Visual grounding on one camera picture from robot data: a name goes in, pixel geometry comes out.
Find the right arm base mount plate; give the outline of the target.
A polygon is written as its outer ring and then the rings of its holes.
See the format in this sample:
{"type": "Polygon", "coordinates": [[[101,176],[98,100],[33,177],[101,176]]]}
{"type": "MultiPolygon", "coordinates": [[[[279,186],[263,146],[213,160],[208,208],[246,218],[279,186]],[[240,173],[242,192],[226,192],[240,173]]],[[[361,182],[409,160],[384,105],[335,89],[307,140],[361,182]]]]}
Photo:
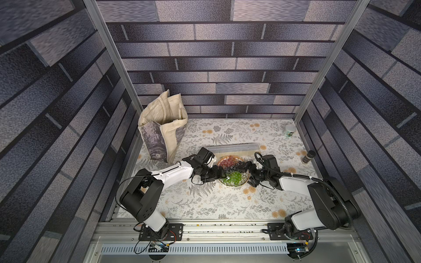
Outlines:
{"type": "Polygon", "coordinates": [[[297,230],[290,223],[284,226],[284,223],[268,223],[267,229],[262,230],[269,235],[271,241],[310,241],[313,240],[313,234],[310,229],[297,230]]]}

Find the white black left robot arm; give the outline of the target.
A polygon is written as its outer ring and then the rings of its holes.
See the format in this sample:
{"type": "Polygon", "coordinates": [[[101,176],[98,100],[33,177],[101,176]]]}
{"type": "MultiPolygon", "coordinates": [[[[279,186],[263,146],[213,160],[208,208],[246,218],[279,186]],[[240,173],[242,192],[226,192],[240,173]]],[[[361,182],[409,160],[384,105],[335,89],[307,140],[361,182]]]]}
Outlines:
{"type": "Polygon", "coordinates": [[[216,160],[214,153],[203,147],[197,154],[168,168],[153,172],[141,169],[131,178],[116,203],[153,232],[166,232],[167,219],[156,210],[162,191],[195,176],[202,183],[220,179],[223,170],[215,165],[216,160]]]}

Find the cream plastic wrap dispenser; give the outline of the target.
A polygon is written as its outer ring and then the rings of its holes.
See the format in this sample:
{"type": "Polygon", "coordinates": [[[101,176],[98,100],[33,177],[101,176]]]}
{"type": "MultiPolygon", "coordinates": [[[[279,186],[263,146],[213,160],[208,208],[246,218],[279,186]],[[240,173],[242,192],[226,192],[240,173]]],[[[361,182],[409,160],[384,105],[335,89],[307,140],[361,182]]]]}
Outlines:
{"type": "Polygon", "coordinates": [[[251,156],[260,150],[258,143],[244,143],[244,144],[230,144],[230,145],[217,145],[205,146],[207,150],[212,152],[216,158],[222,158],[228,155],[236,156],[251,156]]]}

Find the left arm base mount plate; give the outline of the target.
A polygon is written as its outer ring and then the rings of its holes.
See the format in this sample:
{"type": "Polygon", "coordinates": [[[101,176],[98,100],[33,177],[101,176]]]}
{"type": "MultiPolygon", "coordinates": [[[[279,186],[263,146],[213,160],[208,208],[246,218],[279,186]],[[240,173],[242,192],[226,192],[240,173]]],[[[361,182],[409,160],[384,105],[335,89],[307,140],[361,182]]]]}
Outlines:
{"type": "Polygon", "coordinates": [[[183,238],[183,228],[184,224],[181,223],[165,223],[160,231],[155,232],[151,227],[142,224],[141,228],[138,230],[138,240],[170,242],[181,241],[183,238]]]}

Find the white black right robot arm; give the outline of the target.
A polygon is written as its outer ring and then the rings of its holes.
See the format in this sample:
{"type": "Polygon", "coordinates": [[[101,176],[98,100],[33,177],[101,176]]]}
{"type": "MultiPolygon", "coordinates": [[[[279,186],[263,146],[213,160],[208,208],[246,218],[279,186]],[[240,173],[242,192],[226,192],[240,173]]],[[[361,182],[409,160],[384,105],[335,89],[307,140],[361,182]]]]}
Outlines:
{"type": "Polygon", "coordinates": [[[307,175],[280,171],[273,155],[254,157],[262,167],[253,162],[239,166],[250,173],[249,184],[256,187],[268,182],[271,188],[290,191],[311,198],[313,208],[285,217],[284,231],[290,234],[307,229],[326,228],[336,230],[353,227],[354,220],[361,216],[361,209],[348,190],[333,177],[319,179],[307,175]]]}

